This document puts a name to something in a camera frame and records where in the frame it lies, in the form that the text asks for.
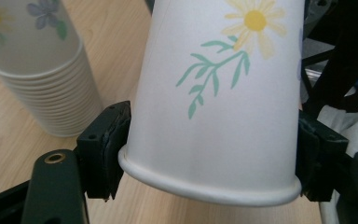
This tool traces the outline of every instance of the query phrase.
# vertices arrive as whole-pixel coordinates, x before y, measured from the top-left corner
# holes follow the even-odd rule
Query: flower petal
[[[267,23],[267,27],[280,36],[285,36],[287,33],[286,28],[282,24],[277,22],[269,21]]]
[[[49,13],[48,14],[48,25],[50,25],[51,27],[56,27],[58,24],[58,19],[55,15]]]
[[[246,4],[241,0],[226,0],[229,5],[236,8],[241,14],[245,14],[249,9],[246,8]]]
[[[235,25],[229,26],[228,28],[222,31],[223,35],[236,35],[237,33],[242,32],[245,28],[243,23],[237,23]]]
[[[283,17],[284,17],[284,10],[281,9],[280,7],[270,10],[268,13],[266,13],[267,19],[279,19]]]
[[[58,2],[58,0],[56,0],[56,1],[52,1],[52,3],[51,3],[51,12],[57,12],[58,11],[58,4],[59,4],[59,2]]]
[[[245,51],[248,54],[251,54],[255,48],[255,32],[249,32],[249,33],[250,34],[244,46],[245,46]]]
[[[36,17],[45,14],[42,8],[40,8],[38,5],[33,3],[27,5],[27,11],[31,16],[36,16]]]
[[[227,19],[243,19],[243,16],[237,13],[227,14],[225,17]]]
[[[274,5],[275,5],[275,2],[271,1],[271,0],[262,1],[260,3],[259,10],[266,13],[266,12],[269,12]]]
[[[48,0],[39,0],[39,5],[42,8],[46,9],[46,8],[49,8],[50,3],[48,2]]]
[[[247,12],[255,9],[255,0],[248,0],[243,2],[245,4]]]
[[[274,54],[274,46],[269,37],[263,32],[257,34],[258,47],[260,48],[261,55],[264,59],[270,58]]]
[[[239,50],[244,44],[246,44],[251,36],[252,32],[249,30],[244,30],[241,32],[238,37],[237,42],[234,45],[234,50]]]
[[[47,16],[41,16],[36,19],[36,29],[41,30],[46,27],[48,17]]]

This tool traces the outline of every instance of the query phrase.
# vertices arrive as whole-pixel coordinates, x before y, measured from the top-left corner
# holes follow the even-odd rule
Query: paper cup
[[[159,0],[122,168],[211,203],[295,199],[304,1]]]
[[[56,136],[74,136],[103,110],[83,44],[67,67],[19,76],[0,70],[2,82],[39,125]]]
[[[0,0],[0,70],[26,76],[67,63],[79,36],[60,0]]]

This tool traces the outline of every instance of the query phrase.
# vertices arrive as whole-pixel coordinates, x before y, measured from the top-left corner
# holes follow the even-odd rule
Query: table surface
[[[63,0],[83,38],[103,105],[134,101],[151,17],[143,0]],[[31,176],[34,161],[76,137],[51,136],[0,82],[0,192]],[[317,203],[298,198],[267,208],[223,206],[175,196],[124,175],[117,198],[89,200],[97,223],[321,223]]]

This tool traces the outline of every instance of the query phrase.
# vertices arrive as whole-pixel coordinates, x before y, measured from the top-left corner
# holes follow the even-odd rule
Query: purple flower print
[[[54,15],[58,11],[58,0],[39,0],[39,4],[28,4],[27,10],[30,15],[37,17],[36,29],[41,30],[50,25],[51,27],[57,27],[59,20]]]

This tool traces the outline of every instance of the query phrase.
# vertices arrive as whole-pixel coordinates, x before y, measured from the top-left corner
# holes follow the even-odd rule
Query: green leaves print
[[[237,41],[235,36],[229,36],[228,38],[234,43],[228,44],[220,40],[214,40],[202,44],[201,46],[205,48],[218,47],[219,50],[216,53],[221,53],[226,50],[233,49],[233,45]],[[192,119],[196,113],[197,107],[204,105],[203,93],[209,85],[213,86],[214,97],[217,96],[220,90],[219,76],[225,75],[218,73],[219,68],[222,68],[229,63],[238,63],[231,80],[231,89],[233,89],[240,80],[240,76],[242,74],[247,75],[249,73],[250,67],[248,53],[243,50],[236,52],[232,56],[229,56],[218,63],[210,61],[207,57],[201,54],[192,53],[191,56],[198,59],[198,62],[191,65],[176,84],[176,87],[179,87],[185,82],[185,80],[189,79],[190,76],[193,76],[196,80],[202,80],[203,78],[203,81],[201,81],[200,84],[194,85],[188,93],[195,96],[188,108],[188,117],[190,119]]]

